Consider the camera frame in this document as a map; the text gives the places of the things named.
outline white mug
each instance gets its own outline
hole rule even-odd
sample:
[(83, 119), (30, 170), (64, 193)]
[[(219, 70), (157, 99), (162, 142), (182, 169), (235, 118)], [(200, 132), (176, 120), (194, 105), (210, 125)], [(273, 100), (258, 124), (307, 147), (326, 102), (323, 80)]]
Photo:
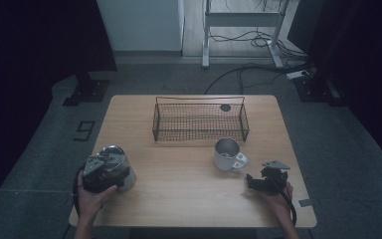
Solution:
[(219, 139), (215, 145), (215, 165), (222, 171), (247, 166), (248, 159), (240, 153), (240, 146), (232, 138)]

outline wire basket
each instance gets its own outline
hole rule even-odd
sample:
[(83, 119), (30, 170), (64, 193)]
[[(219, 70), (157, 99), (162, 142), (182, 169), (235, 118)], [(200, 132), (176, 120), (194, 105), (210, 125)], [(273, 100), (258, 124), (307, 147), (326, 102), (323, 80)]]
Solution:
[(182, 141), (231, 137), (245, 141), (250, 132), (244, 97), (156, 98), (155, 141)]

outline white wall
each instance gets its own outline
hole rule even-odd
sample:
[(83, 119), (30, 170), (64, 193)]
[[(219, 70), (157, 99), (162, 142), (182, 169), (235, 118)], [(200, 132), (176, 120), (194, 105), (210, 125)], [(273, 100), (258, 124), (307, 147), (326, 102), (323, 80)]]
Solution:
[(181, 51), (183, 0), (97, 0), (113, 51)]

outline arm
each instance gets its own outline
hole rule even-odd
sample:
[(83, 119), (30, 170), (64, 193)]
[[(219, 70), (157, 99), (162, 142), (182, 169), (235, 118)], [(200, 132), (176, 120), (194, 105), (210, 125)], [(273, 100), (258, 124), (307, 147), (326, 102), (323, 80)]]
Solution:
[[(293, 187), (289, 182), (287, 182), (284, 193), (292, 199), (292, 192)], [(299, 236), (296, 228), (293, 226), (292, 220), (290, 219), (290, 211), (284, 198), (280, 194), (270, 194), (268, 192), (262, 192), (261, 194), (262, 198), (266, 201), (278, 219), (278, 222), (284, 232), (285, 239), (298, 239)]]
[(95, 194), (83, 189), (83, 172), (79, 173), (78, 178), (78, 194), (80, 217), (77, 225), (75, 239), (92, 239), (93, 238), (93, 223), (97, 217), (97, 213), (103, 204), (103, 201), (113, 195), (117, 186), (114, 185), (102, 193)]

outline white metal frame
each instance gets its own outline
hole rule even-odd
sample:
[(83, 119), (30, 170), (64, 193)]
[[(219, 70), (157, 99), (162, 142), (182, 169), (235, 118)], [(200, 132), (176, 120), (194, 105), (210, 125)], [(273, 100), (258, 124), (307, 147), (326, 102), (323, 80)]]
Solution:
[(285, 0), (280, 12), (263, 13), (220, 13), (210, 12), (210, 0), (206, 0), (204, 13), (203, 68), (209, 68), (209, 30), (210, 27), (275, 27), (272, 39), (268, 41), (269, 51), (277, 68), (284, 64), (277, 48), (278, 36), (287, 11)]

